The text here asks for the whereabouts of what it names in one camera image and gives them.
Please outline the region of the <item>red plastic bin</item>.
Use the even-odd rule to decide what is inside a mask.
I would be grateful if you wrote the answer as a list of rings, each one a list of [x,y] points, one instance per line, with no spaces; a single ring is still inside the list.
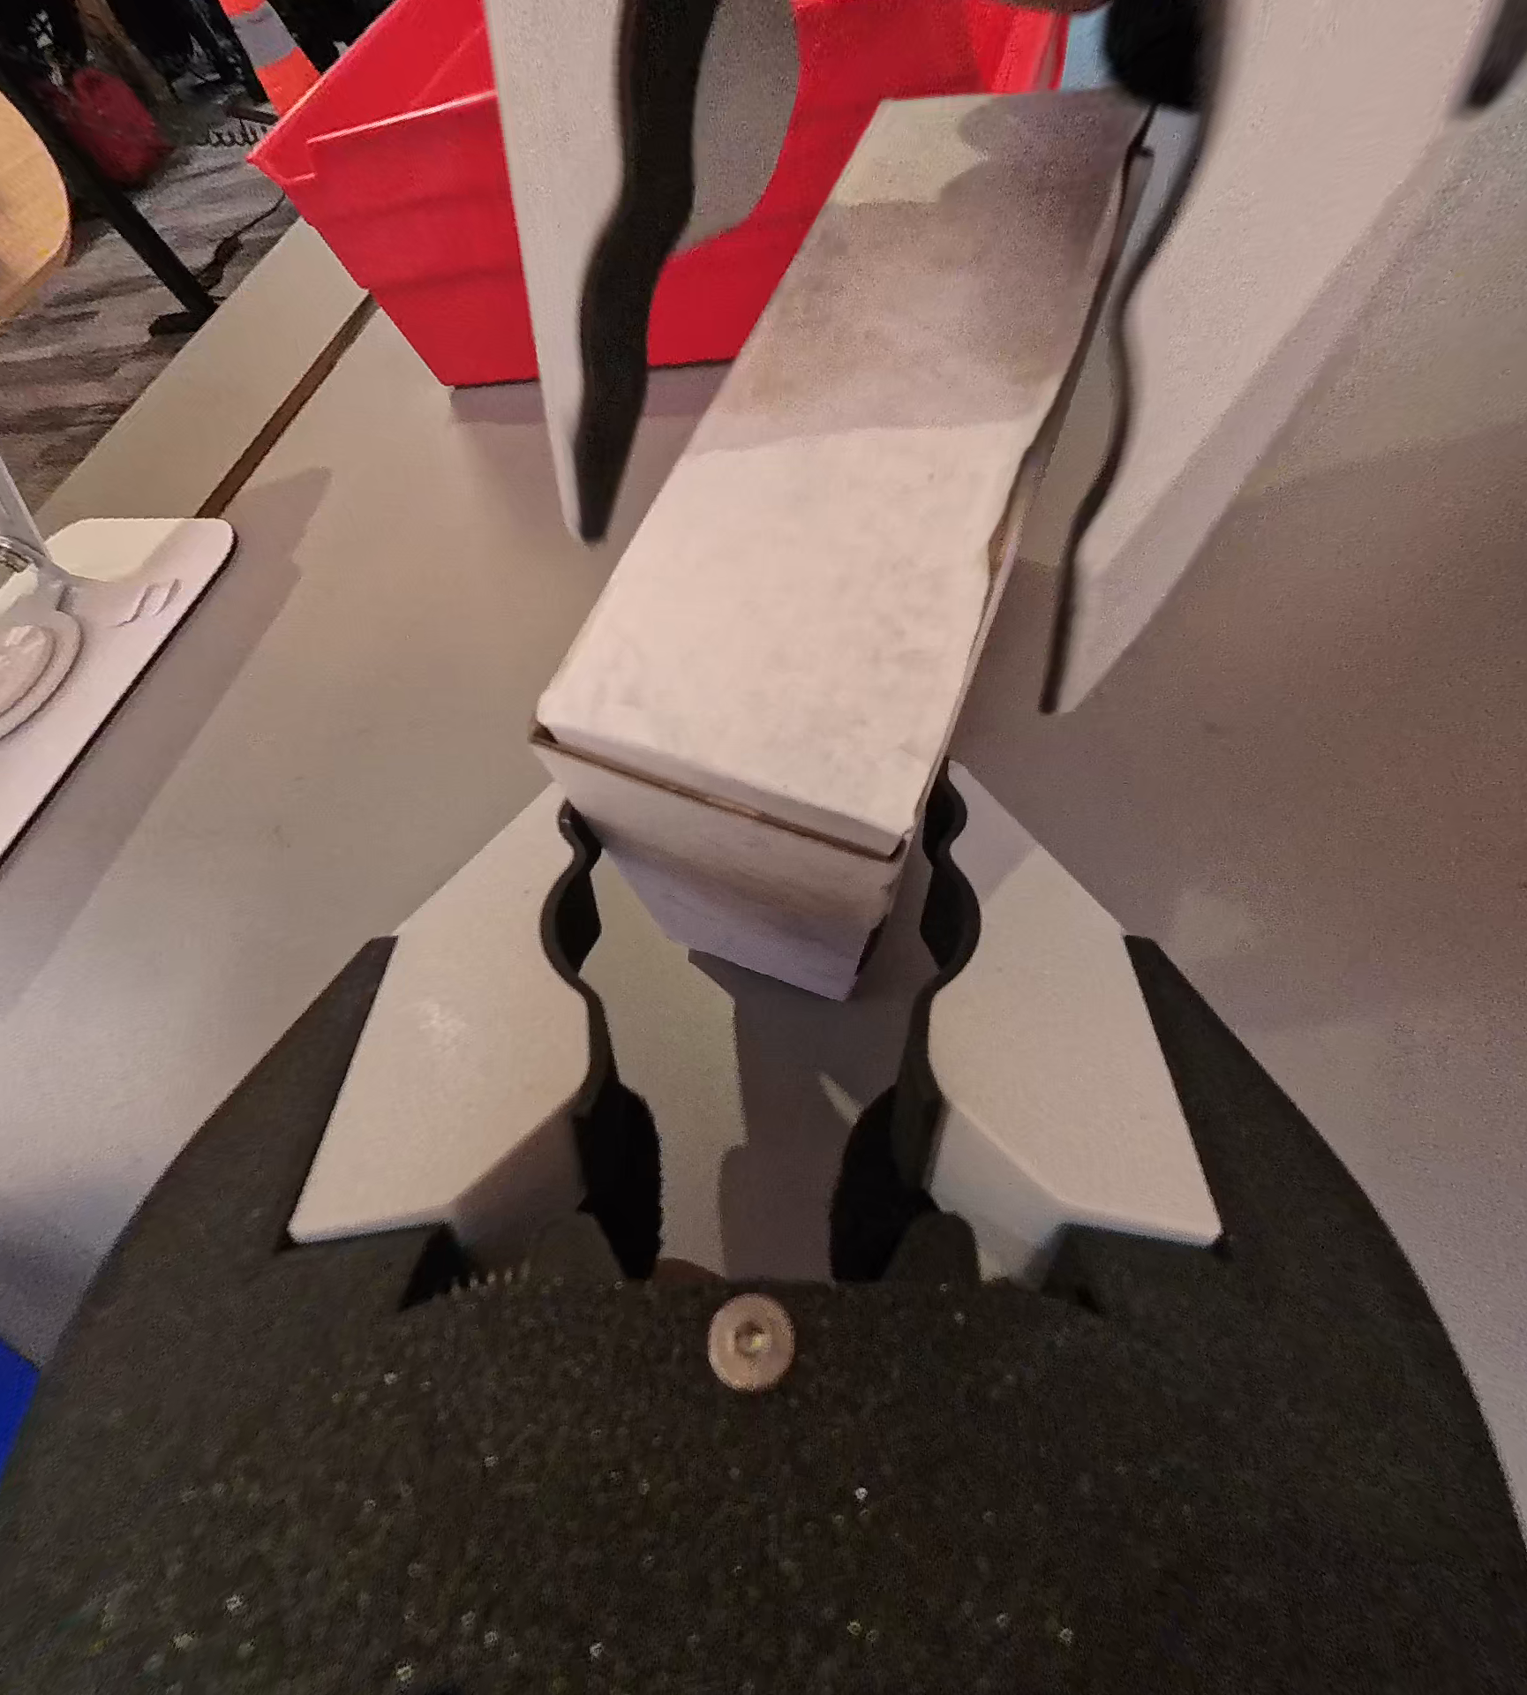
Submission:
[[[892,95],[1053,90],[1065,21],[978,0],[791,0],[797,90],[745,227],[678,248],[648,364],[726,364]],[[247,154],[443,390],[537,378],[486,7],[390,7]]]

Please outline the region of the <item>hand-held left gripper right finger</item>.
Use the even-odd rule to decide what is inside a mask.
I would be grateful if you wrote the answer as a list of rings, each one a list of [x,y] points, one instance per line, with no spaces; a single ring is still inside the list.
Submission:
[[[988,1280],[1043,1280],[1072,1227],[1212,1246],[1129,925],[971,767],[941,767],[924,854],[936,974],[843,1142],[829,1280],[886,1280],[924,1220],[966,1220]]]

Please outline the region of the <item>orange traffic cone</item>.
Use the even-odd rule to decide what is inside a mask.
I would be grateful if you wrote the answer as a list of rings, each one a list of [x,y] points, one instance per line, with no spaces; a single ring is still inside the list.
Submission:
[[[282,28],[282,21],[272,10],[272,0],[219,0],[227,23],[236,28],[272,114],[293,114],[314,85],[314,61],[302,52],[302,42]]]

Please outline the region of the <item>red bag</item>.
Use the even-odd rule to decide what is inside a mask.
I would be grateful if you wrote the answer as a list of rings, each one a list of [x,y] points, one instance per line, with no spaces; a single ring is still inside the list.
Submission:
[[[101,69],[55,79],[51,107],[117,190],[144,190],[174,154],[141,90]]]

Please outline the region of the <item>white cardboard mailer box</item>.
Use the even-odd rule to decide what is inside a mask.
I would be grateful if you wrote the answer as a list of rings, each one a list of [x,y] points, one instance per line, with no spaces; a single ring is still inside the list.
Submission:
[[[1120,90],[880,102],[536,750],[653,925],[848,1002],[1120,248]]]

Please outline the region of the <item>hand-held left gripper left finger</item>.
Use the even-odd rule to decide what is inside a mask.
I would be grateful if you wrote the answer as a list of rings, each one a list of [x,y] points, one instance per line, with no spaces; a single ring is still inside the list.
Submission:
[[[489,1272],[596,1220],[624,1280],[653,1272],[661,1135],[580,979],[596,868],[596,832],[536,797],[390,937],[293,1243],[443,1222]]]

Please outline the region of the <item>white metal document stand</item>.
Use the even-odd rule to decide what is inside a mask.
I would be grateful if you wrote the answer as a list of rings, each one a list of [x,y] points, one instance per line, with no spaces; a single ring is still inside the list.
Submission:
[[[0,862],[236,559],[231,522],[42,534],[0,454]]]

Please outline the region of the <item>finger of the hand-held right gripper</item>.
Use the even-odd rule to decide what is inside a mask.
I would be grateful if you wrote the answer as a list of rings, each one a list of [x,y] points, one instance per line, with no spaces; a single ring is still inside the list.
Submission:
[[[1114,445],[1072,522],[1043,716],[1165,612],[1325,368],[1440,163],[1488,0],[1108,7],[1120,90],[1195,114],[1114,296]]]
[[[648,308],[684,245],[777,175],[797,34],[786,0],[489,0],[505,170],[537,398],[573,542],[603,542],[648,396]]]

